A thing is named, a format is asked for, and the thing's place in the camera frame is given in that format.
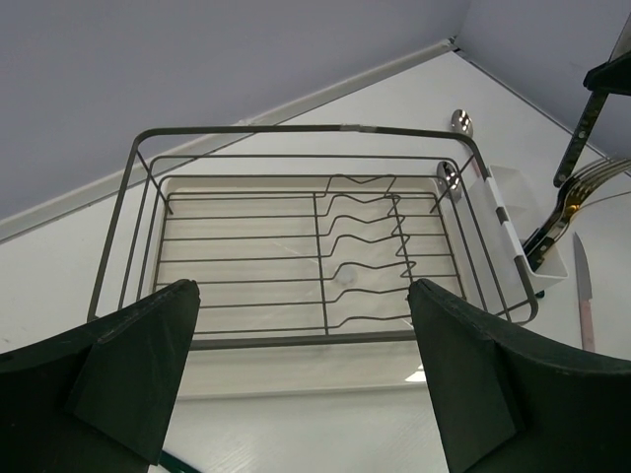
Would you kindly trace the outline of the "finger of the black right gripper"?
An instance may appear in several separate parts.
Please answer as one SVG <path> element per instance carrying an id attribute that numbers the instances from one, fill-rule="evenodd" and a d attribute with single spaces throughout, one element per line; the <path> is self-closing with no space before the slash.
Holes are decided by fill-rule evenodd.
<path id="1" fill-rule="evenodd" d="M 583 85 L 591 92 L 629 96 L 631 94 L 631 52 L 590 70 Z"/>

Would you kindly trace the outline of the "gold knife green handle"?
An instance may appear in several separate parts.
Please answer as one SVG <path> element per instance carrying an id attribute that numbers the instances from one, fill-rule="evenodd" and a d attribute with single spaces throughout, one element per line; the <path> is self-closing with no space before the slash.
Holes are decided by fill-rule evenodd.
<path id="1" fill-rule="evenodd" d="M 198 445 L 189 439 L 165 437 L 158 460 L 162 472 L 200 473 Z"/>

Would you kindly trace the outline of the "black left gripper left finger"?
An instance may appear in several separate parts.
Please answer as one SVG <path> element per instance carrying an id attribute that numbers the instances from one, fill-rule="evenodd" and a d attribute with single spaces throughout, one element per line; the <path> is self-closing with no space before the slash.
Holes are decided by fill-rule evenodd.
<path id="1" fill-rule="evenodd" d="M 199 313 L 176 281 L 1 356 L 4 472 L 146 472 L 158 464 Z"/>

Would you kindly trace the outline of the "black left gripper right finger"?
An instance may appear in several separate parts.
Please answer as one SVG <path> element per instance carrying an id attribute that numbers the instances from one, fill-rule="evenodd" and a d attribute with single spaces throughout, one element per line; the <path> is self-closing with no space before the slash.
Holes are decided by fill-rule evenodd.
<path id="1" fill-rule="evenodd" d="M 407 297 L 451 472 L 627 472 L 630 364 L 420 279 Z"/>

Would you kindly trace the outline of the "silver spoon pink handle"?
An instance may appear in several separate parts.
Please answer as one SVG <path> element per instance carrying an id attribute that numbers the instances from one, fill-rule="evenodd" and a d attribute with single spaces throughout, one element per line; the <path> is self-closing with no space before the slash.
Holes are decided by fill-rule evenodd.
<path id="1" fill-rule="evenodd" d="M 453 132 L 468 137 L 473 136 L 473 123 L 470 115 L 464 109 L 456 109 L 451 117 L 451 128 Z"/>

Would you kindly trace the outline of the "silver fork teal handle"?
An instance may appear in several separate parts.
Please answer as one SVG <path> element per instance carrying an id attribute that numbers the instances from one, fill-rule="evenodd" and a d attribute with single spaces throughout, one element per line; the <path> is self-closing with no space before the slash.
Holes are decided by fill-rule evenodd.
<path id="1" fill-rule="evenodd" d="M 556 204 L 549 217 L 523 244 L 532 271 L 537 271 L 543 264 L 546 254 L 567 231 L 587 199 L 606 182 L 627 170 L 630 170 L 629 158 L 601 158 L 569 176 L 557 192 Z"/>

